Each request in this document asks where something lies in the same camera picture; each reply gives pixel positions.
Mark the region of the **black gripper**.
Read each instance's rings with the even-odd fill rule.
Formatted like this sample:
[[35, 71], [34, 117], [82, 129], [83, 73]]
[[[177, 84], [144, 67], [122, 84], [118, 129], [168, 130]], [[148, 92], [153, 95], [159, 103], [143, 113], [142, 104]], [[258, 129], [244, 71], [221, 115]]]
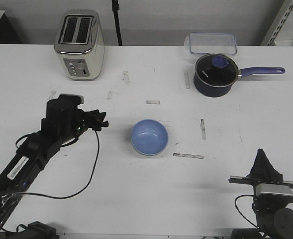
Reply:
[[[266, 182], [261, 178], [264, 173]], [[279, 173], [268, 160], [263, 149], [258, 149], [254, 164], [247, 177], [230, 176], [229, 183], [251, 185], [253, 187], [253, 211], [275, 212], [293, 203], [293, 181], [283, 181]]]
[[83, 134], [88, 129], [101, 131], [102, 128], [109, 127], [108, 121], [100, 121], [104, 120], [105, 117], [106, 112], [100, 112], [99, 110], [93, 110], [88, 112], [85, 112], [81, 109], [75, 110], [74, 134]]

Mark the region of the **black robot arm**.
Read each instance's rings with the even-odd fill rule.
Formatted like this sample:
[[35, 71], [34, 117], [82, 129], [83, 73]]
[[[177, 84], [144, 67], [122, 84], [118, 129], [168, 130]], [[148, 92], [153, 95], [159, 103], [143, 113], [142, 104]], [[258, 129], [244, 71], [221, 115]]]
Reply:
[[79, 109], [78, 105], [83, 102], [82, 96], [65, 94], [49, 100], [40, 131], [26, 136], [0, 174], [0, 230], [32, 182], [61, 147], [77, 142], [89, 128], [97, 132], [109, 126], [104, 119], [105, 112]]
[[252, 210], [256, 216], [253, 227], [233, 229], [232, 239], [293, 239], [293, 181], [285, 181], [268, 160], [263, 149], [258, 149], [250, 173], [245, 177], [230, 176], [229, 183], [253, 187]]

